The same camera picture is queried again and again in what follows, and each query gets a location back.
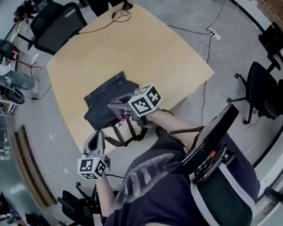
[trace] forearm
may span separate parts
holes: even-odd
[[[106,174],[103,175],[101,180],[96,181],[96,187],[99,194],[102,216],[108,217],[115,200],[115,195],[107,180]]]
[[[162,111],[155,111],[146,115],[149,121],[154,122],[155,124],[161,126],[168,132],[173,130],[180,130],[180,129],[191,129],[199,127],[199,125],[193,122],[182,121],[175,116],[171,115],[167,112]],[[199,132],[188,132],[188,133],[181,133],[176,134],[175,136],[183,141],[186,144],[187,151],[190,151],[192,144],[194,142],[195,137],[198,135]]]

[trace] white marker cube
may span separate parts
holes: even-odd
[[[162,100],[161,94],[153,84],[141,87],[128,101],[138,117],[155,111]]]
[[[100,157],[79,159],[77,172],[87,180],[101,179],[107,165]]]

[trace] gray t-shirt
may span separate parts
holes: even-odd
[[[254,168],[228,135],[222,142],[236,154],[228,166],[230,173],[256,202],[260,184]],[[175,155],[183,154],[182,149],[176,141],[163,136],[135,159],[105,226],[208,225],[191,195],[189,176],[168,174],[163,168]]]

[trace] power strip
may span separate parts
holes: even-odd
[[[215,32],[215,29],[208,28],[208,32],[213,33],[213,37],[212,37],[213,39],[215,38],[217,40],[221,40],[221,36]]]

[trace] concrete floor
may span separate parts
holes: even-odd
[[[55,0],[61,4],[77,0]],[[220,11],[224,0],[132,0],[150,11],[162,21],[181,22],[186,24],[211,23]],[[88,22],[96,17],[89,7],[82,9],[82,13]],[[205,26],[185,26],[174,24],[197,32],[205,32]],[[216,32],[223,41],[212,40],[210,58],[208,64],[215,71],[215,75],[208,80],[206,87],[206,102],[203,110],[203,124],[210,122],[227,105],[226,99],[245,96],[243,84],[234,78],[235,73],[241,73],[247,78],[248,71],[253,61],[261,63],[265,68],[270,65],[267,52],[258,41],[260,31],[252,24],[252,21],[229,0],[225,1],[224,9],[215,22]],[[28,38],[32,33],[27,26],[24,28]],[[209,35],[199,35],[174,29],[187,43],[199,52],[200,46],[208,42]],[[37,61],[42,69],[34,69],[34,77],[39,81],[39,96],[43,95],[50,85],[46,70],[46,63],[50,55],[32,47],[27,52],[27,43],[17,39],[17,46],[25,54],[25,61]],[[208,44],[202,46],[201,55],[208,55]],[[19,65],[19,71],[29,74],[27,68]],[[283,78],[283,69],[273,71],[273,76],[278,80]],[[174,108],[175,114],[185,120],[200,123],[201,108],[203,105],[203,86],[199,87],[183,102]],[[248,115],[249,105],[246,102],[235,103],[240,114],[229,130],[230,136],[246,157],[254,163],[256,159],[268,147],[283,124],[283,116],[276,120],[260,119],[247,134],[248,126],[242,121]],[[62,196],[62,191],[67,190],[76,196],[80,196],[75,189],[75,183],[80,181],[87,193],[93,188],[93,182],[89,182],[76,172],[77,159],[80,152],[77,149],[63,117],[59,111],[52,89],[39,101],[27,99],[25,104],[15,111],[15,127],[25,125],[30,140],[32,151],[40,171],[55,197]],[[258,121],[258,116],[253,115],[252,124]],[[109,153],[112,161],[112,171],[116,175],[124,175],[129,164],[141,153],[146,151],[156,140],[153,132],[150,132],[141,142],[132,142],[127,148],[116,148]],[[120,155],[127,160],[119,160]],[[121,180],[109,179],[112,186],[117,188]],[[62,221],[70,223],[61,211],[61,206],[51,208],[53,214]]]

